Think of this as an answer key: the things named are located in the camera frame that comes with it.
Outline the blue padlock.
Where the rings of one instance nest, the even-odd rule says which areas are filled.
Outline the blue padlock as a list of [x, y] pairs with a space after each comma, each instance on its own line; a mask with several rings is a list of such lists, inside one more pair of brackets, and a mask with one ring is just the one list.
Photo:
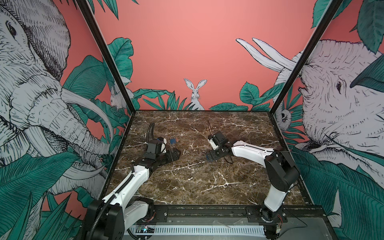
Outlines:
[[177, 144], [177, 143], [178, 143], [177, 138], [174, 137], [174, 136], [172, 136], [172, 137], [170, 138], [170, 144], [171, 144], [171, 145], [175, 145], [175, 144]]

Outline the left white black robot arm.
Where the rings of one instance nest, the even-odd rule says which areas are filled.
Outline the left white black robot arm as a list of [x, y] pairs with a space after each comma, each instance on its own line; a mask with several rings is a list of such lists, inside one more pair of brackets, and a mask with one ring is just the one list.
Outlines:
[[154, 218], [152, 200], [130, 200], [159, 167], [180, 159], [177, 148], [166, 149], [158, 139], [147, 143], [144, 153], [131, 164], [131, 172], [102, 200], [94, 200], [87, 213], [78, 236], [79, 240], [121, 240], [127, 230], [139, 220]]

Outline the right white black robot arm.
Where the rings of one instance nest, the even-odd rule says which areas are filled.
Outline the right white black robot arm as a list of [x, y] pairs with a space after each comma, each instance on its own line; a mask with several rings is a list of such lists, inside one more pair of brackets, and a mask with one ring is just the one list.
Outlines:
[[251, 145], [242, 140], [231, 142], [221, 132], [209, 135], [208, 140], [212, 147], [206, 153], [209, 162], [235, 156], [266, 168], [271, 187], [261, 206], [261, 216], [267, 223], [281, 222], [283, 201], [301, 175], [290, 153], [281, 146], [272, 149]]

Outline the small green circuit board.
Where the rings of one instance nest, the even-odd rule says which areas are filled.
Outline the small green circuit board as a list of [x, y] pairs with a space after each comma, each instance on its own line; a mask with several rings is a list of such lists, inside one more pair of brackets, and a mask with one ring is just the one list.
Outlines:
[[152, 235], [156, 229], [155, 225], [139, 225], [136, 228], [137, 235]]

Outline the left black frame post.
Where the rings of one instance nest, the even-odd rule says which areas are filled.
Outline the left black frame post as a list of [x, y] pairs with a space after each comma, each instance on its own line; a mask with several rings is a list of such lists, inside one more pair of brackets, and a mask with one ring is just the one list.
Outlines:
[[136, 110], [135, 110], [135, 107], [127, 93], [127, 89], [125, 87], [125, 85], [123, 84], [123, 81], [121, 79], [121, 75], [118, 71], [118, 68], [116, 66], [116, 63], [111, 55], [111, 52], [108, 48], [108, 45], [106, 44], [106, 41], [100, 31], [100, 28], [97, 24], [97, 21], [95, 20], [95, 17], [90, 9], [90, 5], [88, 3], [88, 1], [84, 1], [84, 0], [76, 0], [76, 3], [98, 45], [98, 48], [99, 50], [101, 51], [102, 53], [102, 56], [104, 58], [104, 60], [106, 61], [107, 63], [107, 66], [109, 68], [109, 70], [111, 71], [111, 74], [115, 80], [115, 82], [117, 83], [122, 95], [123, 95], [123, 98], [125, 100], [125, 103], [127, 104], [127, 107], [128, 109], [130, 110], [130, 112], [132, 114], [135, 114], [136, 113]]

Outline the black frame post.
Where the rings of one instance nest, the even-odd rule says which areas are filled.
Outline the black frame post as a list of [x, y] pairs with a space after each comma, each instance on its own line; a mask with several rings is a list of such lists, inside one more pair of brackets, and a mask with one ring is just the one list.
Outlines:
[[116, 66], [116, 63], [111, 55], [111, 52], [108, 48], [108, 45], [106, 44], [106, 41], [100, 31], [100, 28], [97, 24], [97, 21], [95, 20], [95, 17], [90, 9], [90, 5], [88, 3], [88, 1], [84, 1], [84, 0], [76, 0], [76, 3], [98, 45], [98, 48], [99, 50], [101, 51], [102, 53], [102, 56], [104, 58], [104, 60], [106, 61], [107, 63], [107, 66], [109, 68], [109, 70], [111, 71], [111, 74], [115, 80], [115, 82], [117, 83], [122, 95], [123, 95], [123, 98], [125, 100], [125, 103], [127, 104], [127, 107], [128, 109], [130, 110], [130, 112], [132, 114], [135, 114], [136, 113], [136, 110], [135, 110], [135, 107], [127, 93], [127, 89], [125, 87], [125, 85], [123, 84], [123, 81], [121, 79], [121, 75], [118, 71], [118, 68]]
[[330, 1], [329, 4], [327, 5], [326, 10], [319, 21], [319, 24], [317, 25], [308, 44], [303, 50], [301, 57], [299, 58], [294, 69], [292, 70], [292, 73], [290, 74], [288, 80], [286, 81], [277, 100], [275, 101], [274, 105], [270, 109], [269, 114], [274, 114], [277, 111], [278, 107], [284, 100], [284, 97], [286, 96], [286, 94], [292, 87], [293, 83], [299, 76], [299, 73], [303, 69], [306, 61], [313, 53], [317, 43], [319, 42], [320, 38], [323, 36], [324, 32], [326, 31], [327, 27], [329, 26], [330, 22], [332, 21], [334, 15], [336, 14], [339, 7], [341, 6], [342, 2], [343, 0], [333, 0], [333, 1]]

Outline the black front mounting rail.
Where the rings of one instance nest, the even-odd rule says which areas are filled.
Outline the black front mounting rail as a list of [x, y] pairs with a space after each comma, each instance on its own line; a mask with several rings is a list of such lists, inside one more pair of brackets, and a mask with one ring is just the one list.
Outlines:
[[[189, 219], [246, 219], [249, 223], [267, 225], [262, 219], [260, 205], [154, 205], [155, 217], [151, 224], [166, 223], [172, 218]], [[326, 215], [320, 206], [284, 206], [276, 214], [275, 223], [287, 223], [289, 218], [322, 218]]]

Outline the right black frame post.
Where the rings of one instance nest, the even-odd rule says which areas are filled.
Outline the right black frame post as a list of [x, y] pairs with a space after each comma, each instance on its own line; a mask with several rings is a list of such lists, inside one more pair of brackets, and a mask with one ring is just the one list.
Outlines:
[[299, 76], [299, 73], [303, 69], [306, 61], [313, 53], [317, 43], [319, 42], [320, 38], [323, 36], [324, 32], [326, 31], [327, 27], [329, 26], [330, 22], [332, 21], [334, 15], [336, 14], [339, 7], [341, 6], [342, 2], [343, 0], [333, 0], [333, 1], [330, 1], [329, 4], [327, 5], [326, 10], [319, 21], [319, 24], [317, 25], [308, 44], [303, 50], [301, 57], [299, 58], [294, 69], [292, 70], [292, 73], [290, 74], [288, 80], [286, 81], [277, 100], [275, 101], [274, 105], [270, 109], [269, 114], [274, 114], [277, 111], [278, 107], [284, 100], [284, 97], [286, 96], [286, 94], [292, 87], [293, 83]]

